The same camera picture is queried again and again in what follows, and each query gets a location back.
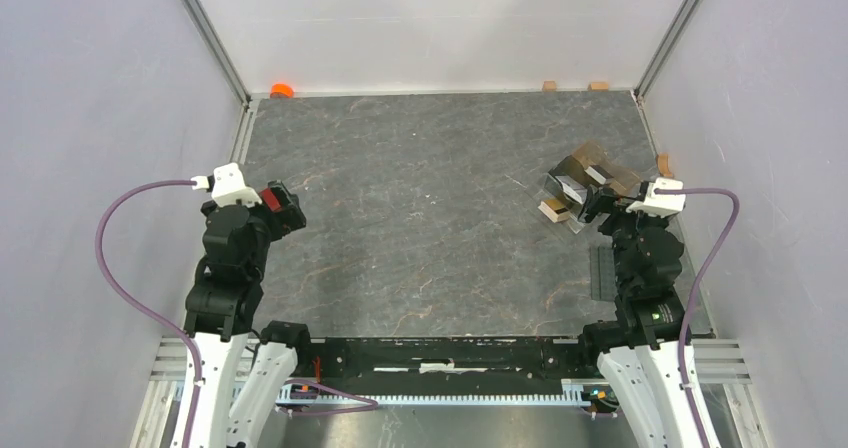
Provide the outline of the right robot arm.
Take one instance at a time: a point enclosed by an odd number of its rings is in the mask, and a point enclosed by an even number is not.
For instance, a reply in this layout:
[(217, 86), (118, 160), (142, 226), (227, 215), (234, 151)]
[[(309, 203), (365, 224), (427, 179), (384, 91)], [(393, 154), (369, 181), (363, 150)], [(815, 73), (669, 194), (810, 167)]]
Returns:
[(579, 214), (585, 223), (605, 218), (598, 230), (611, 240), (616, 318), (583, 328), (578, 364), (603, 376), (614, 415), (641, 447), (721, 444), (695, 369), (691, 315), (675, 287), (684, 244), (668, 226), (685, 203), (680, 182), (658, 178), (634, 197), (592, 187)]

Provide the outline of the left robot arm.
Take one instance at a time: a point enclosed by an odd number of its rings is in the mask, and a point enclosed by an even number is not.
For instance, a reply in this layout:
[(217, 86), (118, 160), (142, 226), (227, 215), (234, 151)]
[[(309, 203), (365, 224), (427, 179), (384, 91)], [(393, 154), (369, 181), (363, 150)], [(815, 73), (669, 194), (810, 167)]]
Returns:
[(257, 203), (203, 204), (204, 254), (185, 301), (184, 330), (193, 345), (172, 439), (174, 447), (255, 447), (290, 375), (314, 362), (302, 324), (271, 322), (255, 347), (241, 391), (234, 390), (255, 312), (263, 296), (272, 243), (306, 225), (299, 199), (279, 181)]

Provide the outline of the black top card stack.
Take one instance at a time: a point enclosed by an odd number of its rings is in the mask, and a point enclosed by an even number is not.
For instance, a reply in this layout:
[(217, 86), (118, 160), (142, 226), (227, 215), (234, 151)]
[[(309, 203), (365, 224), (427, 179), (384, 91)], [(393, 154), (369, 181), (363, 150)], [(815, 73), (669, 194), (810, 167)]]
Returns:
[(607, 185), (613, 179), (613, 176), (600, 165), (590, 165), (585, 169), (585, 173), (599, 186)]

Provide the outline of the white card stack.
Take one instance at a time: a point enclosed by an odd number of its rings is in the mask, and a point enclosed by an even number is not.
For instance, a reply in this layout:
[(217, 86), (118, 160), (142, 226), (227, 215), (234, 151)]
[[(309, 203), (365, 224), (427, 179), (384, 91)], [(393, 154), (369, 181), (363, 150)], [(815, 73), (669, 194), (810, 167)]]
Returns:
[(584, 204), (588, 195), (588, 188), (567, 175), (555, 177), (563, 194), (577, 204)]

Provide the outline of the tiered acrylic card stand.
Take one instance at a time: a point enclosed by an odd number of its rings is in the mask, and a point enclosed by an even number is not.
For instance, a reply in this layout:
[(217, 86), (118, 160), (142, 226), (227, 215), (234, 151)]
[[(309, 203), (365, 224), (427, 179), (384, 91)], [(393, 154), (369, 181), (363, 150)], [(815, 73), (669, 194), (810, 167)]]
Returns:
[(543, 183), (543, 189), (548, 194), (546, 199), (557, 198), (569, 207), (569, 217), (561, 223), (564, 223), (573, 233), (579, 233), (586, 226), (577, 220), (582, 205), (573, 202), (563, 194), (555, 177), (570, 176), (588, 189), (604, 187), (597, 185), (586, 175), (585, 169), (590, 165), (600, 165), (607, 170), (613, 179), (604, 186), (614, 189), (620, 195), (629, 195), (641, 181), (640, 176), (632, 169), (613, 163), (597, 142), (590, 140), (580, 145), (547, 172)]

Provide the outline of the gold card stack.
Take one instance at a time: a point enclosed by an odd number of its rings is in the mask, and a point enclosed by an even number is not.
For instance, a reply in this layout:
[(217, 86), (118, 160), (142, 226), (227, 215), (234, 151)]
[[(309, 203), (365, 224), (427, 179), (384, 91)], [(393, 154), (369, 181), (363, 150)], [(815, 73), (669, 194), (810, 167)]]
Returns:
[(569, 217), (569, 207), (557, 198), (542, 200), (538, 209), (553, 223), (564, 222)]

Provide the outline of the curved wooden piece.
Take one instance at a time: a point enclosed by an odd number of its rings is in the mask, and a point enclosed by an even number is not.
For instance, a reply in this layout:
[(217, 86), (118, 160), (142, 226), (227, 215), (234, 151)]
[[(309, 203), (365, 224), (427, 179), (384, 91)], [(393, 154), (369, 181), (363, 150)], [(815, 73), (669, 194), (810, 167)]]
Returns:
[(670, 157), (667, 153), (660, 153), (656, 156), (656, 165), (661, 177), (670, 179), (675, 177), (671, 170)]

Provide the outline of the grey studded baseplate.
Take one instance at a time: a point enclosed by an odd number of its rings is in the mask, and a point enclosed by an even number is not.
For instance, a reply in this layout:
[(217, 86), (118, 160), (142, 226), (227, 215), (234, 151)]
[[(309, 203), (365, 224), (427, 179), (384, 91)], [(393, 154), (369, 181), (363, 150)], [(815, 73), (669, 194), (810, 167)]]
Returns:
[(617, 296), (615, 262), (609, 246), (594, 246), (590, 255), (590, 296), (595, 301), (613, 302)]

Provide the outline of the orange round cap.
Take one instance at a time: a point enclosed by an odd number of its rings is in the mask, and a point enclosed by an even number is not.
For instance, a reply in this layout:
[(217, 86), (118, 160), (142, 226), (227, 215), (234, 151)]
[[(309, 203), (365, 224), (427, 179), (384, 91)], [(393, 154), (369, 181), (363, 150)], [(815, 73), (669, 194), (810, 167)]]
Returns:
[(270, 98), (293, 98), (294, 89), (285, 83), (275, 83), (269, 91)]

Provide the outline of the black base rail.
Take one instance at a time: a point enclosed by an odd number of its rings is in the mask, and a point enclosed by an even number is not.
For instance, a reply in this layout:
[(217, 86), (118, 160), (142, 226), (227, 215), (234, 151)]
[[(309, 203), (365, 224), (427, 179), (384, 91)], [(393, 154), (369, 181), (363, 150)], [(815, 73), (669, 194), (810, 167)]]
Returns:
[(360, 396), (556, 395), (564, 380), (598, 380), (616, 339), (327, 337), (297, 346), (293, 377)]

